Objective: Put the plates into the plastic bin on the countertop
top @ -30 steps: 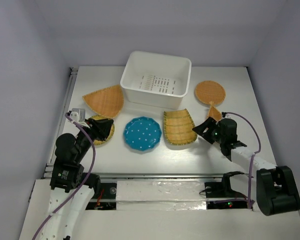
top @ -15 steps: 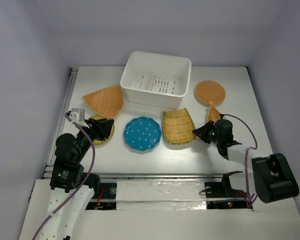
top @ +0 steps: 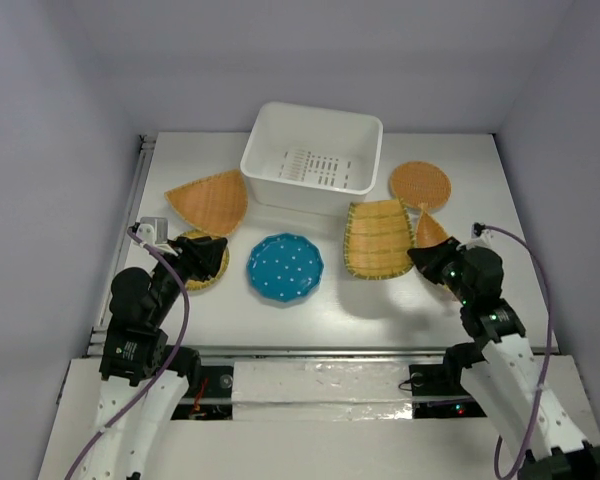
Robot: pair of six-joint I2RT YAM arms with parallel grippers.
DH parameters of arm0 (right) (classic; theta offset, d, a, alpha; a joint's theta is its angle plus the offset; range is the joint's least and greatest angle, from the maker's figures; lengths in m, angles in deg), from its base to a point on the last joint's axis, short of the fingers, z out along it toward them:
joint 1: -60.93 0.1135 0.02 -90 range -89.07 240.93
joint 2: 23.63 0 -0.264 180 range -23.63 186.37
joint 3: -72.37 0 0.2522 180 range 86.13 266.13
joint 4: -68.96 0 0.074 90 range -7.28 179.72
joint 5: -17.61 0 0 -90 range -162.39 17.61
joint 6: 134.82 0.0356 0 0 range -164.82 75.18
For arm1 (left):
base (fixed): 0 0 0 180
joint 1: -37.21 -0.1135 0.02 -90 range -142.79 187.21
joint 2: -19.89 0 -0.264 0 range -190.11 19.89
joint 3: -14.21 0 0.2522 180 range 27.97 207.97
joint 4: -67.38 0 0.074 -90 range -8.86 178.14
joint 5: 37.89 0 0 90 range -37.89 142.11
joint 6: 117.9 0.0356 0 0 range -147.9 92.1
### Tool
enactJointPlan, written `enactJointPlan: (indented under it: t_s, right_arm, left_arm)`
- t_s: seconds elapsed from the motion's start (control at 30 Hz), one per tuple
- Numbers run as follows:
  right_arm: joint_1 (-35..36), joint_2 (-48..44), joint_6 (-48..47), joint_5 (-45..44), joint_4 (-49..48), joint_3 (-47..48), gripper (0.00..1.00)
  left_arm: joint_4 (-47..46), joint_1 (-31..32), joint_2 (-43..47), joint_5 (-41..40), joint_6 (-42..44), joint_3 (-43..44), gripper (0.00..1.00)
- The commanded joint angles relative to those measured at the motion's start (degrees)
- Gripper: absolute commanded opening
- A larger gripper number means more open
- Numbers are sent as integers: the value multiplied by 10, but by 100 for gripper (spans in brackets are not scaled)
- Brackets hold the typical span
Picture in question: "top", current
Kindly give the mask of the green-trimmed square bamboo tray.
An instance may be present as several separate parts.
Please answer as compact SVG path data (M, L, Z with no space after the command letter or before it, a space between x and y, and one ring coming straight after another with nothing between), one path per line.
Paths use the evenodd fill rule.
M355 278L388 280L408 273L414 246L411 221L397 198L351 203L344 232L344 265Z

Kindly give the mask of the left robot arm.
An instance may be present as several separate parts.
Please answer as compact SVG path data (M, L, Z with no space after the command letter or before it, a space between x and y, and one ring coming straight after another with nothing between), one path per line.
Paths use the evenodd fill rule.
M182 335L170 344L161 325L177 299L189 298L188 281L220 273L227 241L178 237L155 244L138 231L128 234L157 263L152 271L126 268L112 281L93 434L68 478L147 478L178 403L201 383L198 352L183 346Z

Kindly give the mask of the blue polka dot plate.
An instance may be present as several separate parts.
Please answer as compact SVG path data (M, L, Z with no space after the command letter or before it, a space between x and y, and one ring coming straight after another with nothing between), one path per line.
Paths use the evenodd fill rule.
M250 252L246 276L262 298L292 303L319 286L324 262L319 248L305 236L280 233L265 237Z

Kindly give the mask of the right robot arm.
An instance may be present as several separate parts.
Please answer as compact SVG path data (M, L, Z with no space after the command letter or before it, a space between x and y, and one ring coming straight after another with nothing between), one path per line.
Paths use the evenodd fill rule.
M546 382L547 358L534 355L526 330L502 296L503 261L481 244L455 238L407 252L429 282L460 302L470 342L450 347L440 368L442 384L466 391L499 434L498 449L514 459L499 479L600 479L600 445L570 419Z

